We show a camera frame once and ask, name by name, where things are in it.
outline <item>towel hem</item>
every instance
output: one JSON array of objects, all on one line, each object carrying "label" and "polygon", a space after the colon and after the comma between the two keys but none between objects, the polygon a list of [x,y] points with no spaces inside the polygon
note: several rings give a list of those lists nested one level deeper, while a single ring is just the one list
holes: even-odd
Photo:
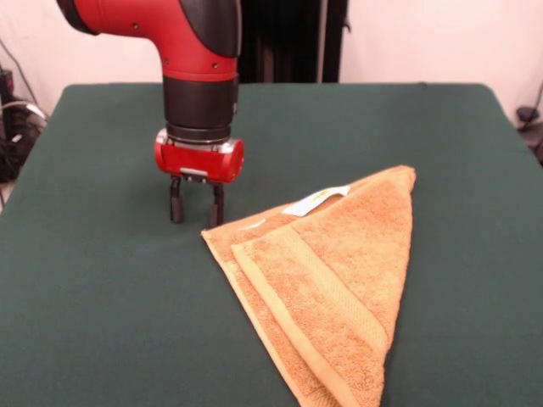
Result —
[{"label": "towel hem", "polygon": [[275,290],[267,283],[260,267],[247,255],[242,245],[232,246],[232,251],[245,275],[266,303],[266,306],[279,323],[288,339],[294,345],[305,363],[311,368],[324,387],[345,407],[358,406],[354,394],[330,363],[318,353],[307,336],[296,326],[284,302],[277,296]]}]

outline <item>towel edge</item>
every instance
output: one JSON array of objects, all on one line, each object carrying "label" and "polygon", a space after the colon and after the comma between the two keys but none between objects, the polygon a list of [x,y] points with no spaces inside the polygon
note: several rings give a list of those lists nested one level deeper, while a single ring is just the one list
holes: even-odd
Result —
[{"label": "towel edge", "polygon": [[244,309],[246,315],[248,316],[251,324],[253,325],[253,328],[256,331],[256,334],[262,341],[267,353],[269,354],[271,360],[273,361],[273,364],[277,367],[277,370],[279,371],[281,377],[286,382],[288,388],[293,393],[295,398],[298,399],[299,403],[301,405],[308,405],[309,404],[309,398],[307,398],[298,385],[296,384],[296,381],[290,376],[288,373],[288,369],[283,363],[283,360],[279,356],[279,353],[275,350],[272,343],[268,339],[268,336],[266,335],[266,331],[260,324],[258,317],[256,316],[255,312],[253,311],[252,307],[250,306],[249,302],[244,296],[243,290],[238,285],[238,282],[236,281],[236,278],[233,276],[233,273],[231,271],[231,268],[229,264],[226,261],[223,261],[222,257],[219,255],[216,248],[211,244],[211,241],[213,238],[207,231],[202,232],[202,238],[204,239],[205,243],[207,244],[209,250],[211,251],[211,254],[215,258],[216,262],[219,264],[221,269],[223,270],[223,274],[227,278],[227,280],[230,282],[230,285],[232,287],[232,290],[236,294],[236,297],[238,298],[239,303],[241,304],[242,308]]}]

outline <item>white tag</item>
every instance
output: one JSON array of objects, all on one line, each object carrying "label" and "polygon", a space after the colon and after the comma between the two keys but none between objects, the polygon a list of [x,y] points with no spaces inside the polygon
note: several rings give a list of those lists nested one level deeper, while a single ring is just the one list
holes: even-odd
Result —
[{"label": "white tag", "polygon": [[350,186],[345,187],[335,187],[323,189],[322,191],[315,192],[307,198],[302,199],[298,203],[295,203],[292,206],[286,208],[283,213],[285,215],[294,215],[303,217],[309,214],[314,208],[321,205],[328,198],[333,197],[334,195],[342,195],[346,197],[350,192]]},{"label": "white tag", "polygon": [[249,225],[249,226],[246,226],[246,227],[242,227],[240,229],[240,231],[249,231],[251,229],[256,229],[257,227],[261,227],[262,225],[264,225],[266,223],[266,219],[263,219],[261,220],[260,222],[256,222],[254,223],[253,225]]}]

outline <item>black cable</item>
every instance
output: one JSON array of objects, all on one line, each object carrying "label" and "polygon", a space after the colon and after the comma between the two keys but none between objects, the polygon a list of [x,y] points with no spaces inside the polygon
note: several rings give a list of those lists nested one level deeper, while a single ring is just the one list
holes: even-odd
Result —
[{"label": "black cable", "polygon": [[28,80],[26,79],[25,73],[23,72],[23,69],[20,67],[19,61],[18,61],[17,58],[14,57],[14,55],[9,51],[8,47],[6,47],[6,44],[3,43],[2,38],[0,38],[0,47],[2,47],[3,50],[6,52],[6,54],[14,61],[15,65],[17,66],[17,69],[18,69],[19,72],[20,72],[20,76],[23,78],[23,82],[25,83],[26,87],[28,88],[28,92],[29,92],[29,93],[31,94],[31,96],[32,96],[32,101],[33,101],[35,104],[38,104],[37,99],[36,99],[36,95],[35,95],[34,92],[32,91],[32,88],[31,88],[30,84],[28,83]]},{"label": "black cable", "polygon": [[541,85],[540,85],[540,91],[539,91],[539,93],[537,95],[537,99],[535,101],[535,105],[534,105],[534,109],[532,110],[532,114],[530,115],[528,120],[526,120],[526,122],[524,123],[524,126],[523,126],[523,128],[521,130],[528,129],[528,126],[532,124],[532,121],[534,121],[535,116],[537,115],[537,107],[540,105],[542,97],[543,97],[543,83],[541,83]]}]

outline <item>orange towel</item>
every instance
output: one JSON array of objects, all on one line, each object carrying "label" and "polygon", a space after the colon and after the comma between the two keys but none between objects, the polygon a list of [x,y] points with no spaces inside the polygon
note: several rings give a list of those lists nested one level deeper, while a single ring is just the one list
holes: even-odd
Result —
[{"label": "orange towel", "polygon": [[302,406],[378,407],[411,248],[414,169],[202,236]]}]

